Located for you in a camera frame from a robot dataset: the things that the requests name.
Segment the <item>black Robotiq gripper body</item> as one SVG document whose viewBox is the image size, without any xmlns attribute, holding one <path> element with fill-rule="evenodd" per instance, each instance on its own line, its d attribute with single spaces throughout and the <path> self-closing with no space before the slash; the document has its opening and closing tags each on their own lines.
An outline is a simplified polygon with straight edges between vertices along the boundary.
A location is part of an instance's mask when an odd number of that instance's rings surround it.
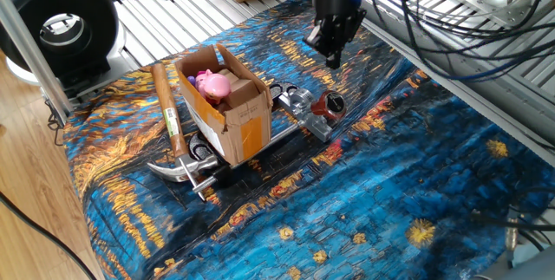
<svg viewBox="0 0 555 280">
<path fill-rule="evenodd" d="M 319 24 L 326 17 L 365 16 L 361 7 L 362 0 L 312 0 L 315 8 L 314 24 Z"/>
</svg>

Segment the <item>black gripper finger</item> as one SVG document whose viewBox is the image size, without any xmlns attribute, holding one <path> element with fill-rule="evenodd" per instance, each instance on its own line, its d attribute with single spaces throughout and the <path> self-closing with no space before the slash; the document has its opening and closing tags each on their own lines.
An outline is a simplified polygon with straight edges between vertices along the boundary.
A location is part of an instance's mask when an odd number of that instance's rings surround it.
<svg viewBox="0 0 555 280">
<path fill-rule="evenodd" d="M 339 68 L 341 62 L 341 46 L 336 38 L 336 25 L 332 17 L 325 17 L 315 22 L 312 31 L 303 41 L 325 57 L 328 68 Z"/>
<path fill-rule="evenodd" d="M 336 16 L 336 52 L 351 42 L 365 17 L 365 9 L 343 10 Z"/>
</svg>

